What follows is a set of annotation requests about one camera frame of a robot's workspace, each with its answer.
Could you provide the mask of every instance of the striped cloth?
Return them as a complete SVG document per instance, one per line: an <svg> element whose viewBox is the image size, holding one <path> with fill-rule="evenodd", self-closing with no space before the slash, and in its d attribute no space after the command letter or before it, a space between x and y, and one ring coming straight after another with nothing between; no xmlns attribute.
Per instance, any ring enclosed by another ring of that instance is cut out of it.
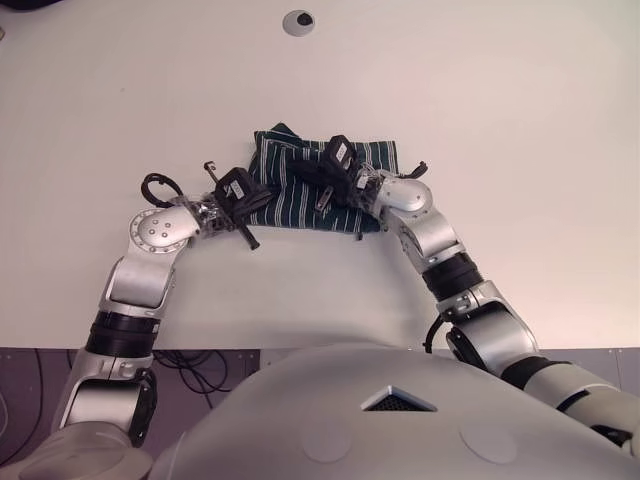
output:
<svg viewBox="0 0 640 480"><path fill-rule="evenodd" d="M304 160L318 162L327 142L302 140L285 124L255 132L256 153L249 173L253 179L280 193L266 207L250 215L248 223L272 227L312 228L344 233L368 233L380 230L370 215L357 208L337 207L329 202L322 214L315 205L324 188L303 182L287 170L287 163ZM392 141L353 143L360 163L375 169L398 172L396 144Z"/></svg>

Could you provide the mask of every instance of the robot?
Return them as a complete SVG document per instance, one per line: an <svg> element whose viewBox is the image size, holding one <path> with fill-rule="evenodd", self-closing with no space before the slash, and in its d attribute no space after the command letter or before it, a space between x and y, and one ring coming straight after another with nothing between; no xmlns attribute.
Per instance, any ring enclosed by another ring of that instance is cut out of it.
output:
<svg viewBox="0 0 640 480"><path fill-rule="evenodd" d="M1 480L209 478L637 479L640 399L568 362L542 357L536 340L485 280L429 188L417 178L359 165L344 137L319 164L292 165L331 199L362 208L396 235L437 302L426 353L345 344L300 351L246 379L155 462L136 448L155 408L150 369L174 268L196 238L244 224L270 193L233 169L198 201L167 177L171 202L130 223L99 311L54 416L51 436ZM431 355L450 325L457 360Z"/></svg>

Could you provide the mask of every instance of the vent grille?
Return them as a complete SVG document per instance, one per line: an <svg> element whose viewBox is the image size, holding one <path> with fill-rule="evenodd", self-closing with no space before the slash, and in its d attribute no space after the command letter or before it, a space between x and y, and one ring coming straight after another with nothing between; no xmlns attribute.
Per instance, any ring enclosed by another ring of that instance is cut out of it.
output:
<svg viewBox="0 0 640 480"><path fill-rule="evenodd" d="M438 409L424 400L388 386L362 405L365 412L436 412Z"/></svg>

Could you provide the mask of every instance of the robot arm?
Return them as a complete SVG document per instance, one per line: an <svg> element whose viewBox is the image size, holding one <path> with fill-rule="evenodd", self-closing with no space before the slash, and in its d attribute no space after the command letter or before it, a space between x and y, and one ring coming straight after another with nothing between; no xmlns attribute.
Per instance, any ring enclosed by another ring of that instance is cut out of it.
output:
<svg viewBox="0 0 640 480"><path fill-rule="evenodd" d="M370 172L360 175L367 175L366 183L371 184ZM362 205L400 239L438 302L436 328L442 322L452 324L447 342L455 356L640 457L640 400L576 365L540 355L527 325L493 282L482 278L451 226L434 208L426 185L389 172L378 172L373 185L375 200Z"/></svg>
<svg viewBox="0 0 640 480"><path fill-rule="evenodd" d="M196 237L237 228L252 249L259 243L244 217L271 193L244 169L218 180L214 192L189 201L175 182L158 174L150 181L172 185L172 203L138 213L129 224L129 246L116 262L100 298L86 346L78 351L53 417L52 435L28 458L0 470L0 479L147 478L153 460L142 445L156 405L152 348L174 286L174 266Z"/></svg>

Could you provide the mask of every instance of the green striped towel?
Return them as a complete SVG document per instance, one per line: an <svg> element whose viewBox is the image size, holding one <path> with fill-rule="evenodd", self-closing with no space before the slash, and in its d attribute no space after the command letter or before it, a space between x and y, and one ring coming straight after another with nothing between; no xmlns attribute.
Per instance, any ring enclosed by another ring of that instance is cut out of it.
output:
<svg viewBox="0 0 640 480"><path fill-rule="evenodd" d="M248 223L344 233L380 230L376 219L357 208L337 207L330 202L322 214L316 213L315 205L324 188L303 182L287 170L287 163L291 161L317 163L327 142L302 140L283 123L271 130L255 132L255 140L256 153L249 173L257 183L279 189L280 193L266 207L251 214ZM354 142L353 146L360 163L398 172L395 142Z"/></svg>

